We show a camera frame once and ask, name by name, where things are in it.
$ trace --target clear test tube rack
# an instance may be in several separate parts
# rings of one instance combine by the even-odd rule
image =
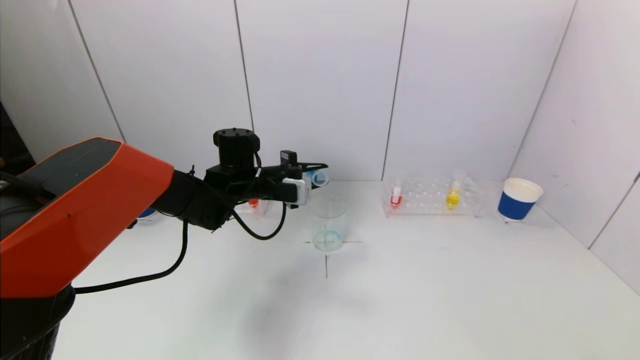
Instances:
[[[391,205],[393,180],[383,182],[382,204],[387,217],[398,215],[459,215],[477,217],[484,192],[473,180],[465,177],[458,205],[449,209],[447,192],[451,179],[407,177],[402,181],[400,205]]]

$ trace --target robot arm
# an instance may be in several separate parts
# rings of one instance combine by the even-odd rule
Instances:
[[[34,351],[34,341],[52,345],[46,337],[55,339],[52,329],[73,303],[71,281],[144,209],[183,220],[184,233],[187,224],[215,230],[238,218],[234,206],[249,199],[305,204],[312,185],[303,173],[327,167],[298,163],[292,151],[262,167],[260,140],[250,130],[217,131],[214,144],[220,164],[203,179],[105,138],[67,147],[17,177],[3,174],[10,185],[0,197],[0,359]]]

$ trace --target white wall panel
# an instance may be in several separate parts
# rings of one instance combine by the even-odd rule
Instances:
[[[0,99],[36,161],[122,139],[66,1],[0,1]]]
[[[411,0],[385,175],[503,180],[574,0]]]
[[[125,139],[199,174],[212,134],[251,128],[233,0],[73,0]]]
[[[380,179],[406,4],[237,0],[265,163],[289,149],[334,179]]]
[[[640,2],[581,0],[512,176],[589,246],[640,170]]]
[[[640,185],[636,183],[591,248],[640,295]]]

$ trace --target blue paper cup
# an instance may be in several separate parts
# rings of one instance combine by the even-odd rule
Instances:
[[[142,212],[142,214],[140,214],[140,216],[137,217],[138,219],[138,223],[151,223],[155,220],[157,220],[157,215],[158,212],[152,208],[147,208],[145,211]]]
[[[544,191],[536,183],[512,177],[504,182],[498,212],[506,221],[521,221]]]

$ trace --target glass beaker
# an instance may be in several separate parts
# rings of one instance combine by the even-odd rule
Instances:
[[[347,202],[336,195],[319,195],[312,199],[311,210],[311,242],[324,252],[340,249],[347,235]]]

